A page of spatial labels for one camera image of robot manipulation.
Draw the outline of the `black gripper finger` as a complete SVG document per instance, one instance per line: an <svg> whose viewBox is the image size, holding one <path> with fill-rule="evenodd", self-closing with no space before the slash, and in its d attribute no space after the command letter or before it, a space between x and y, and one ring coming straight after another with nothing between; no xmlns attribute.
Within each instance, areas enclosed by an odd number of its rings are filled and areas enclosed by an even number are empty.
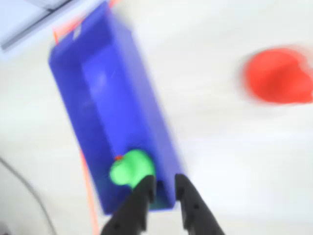
<svg viewBox="0 0 313 235"><path fill-rule="evenodd" d="M183 228L190 235L225 235L196 187L184 174L175 175L176 200L180 202Z"/></svg>
<svg viewBox="0 0 313 235"><path fill-rule="evenodd" d="M144 177L133 189L131 195L115 211L102 229L102 235L139 235L146 231L147 215L154 201L156 179L153 175Z"/></svg>

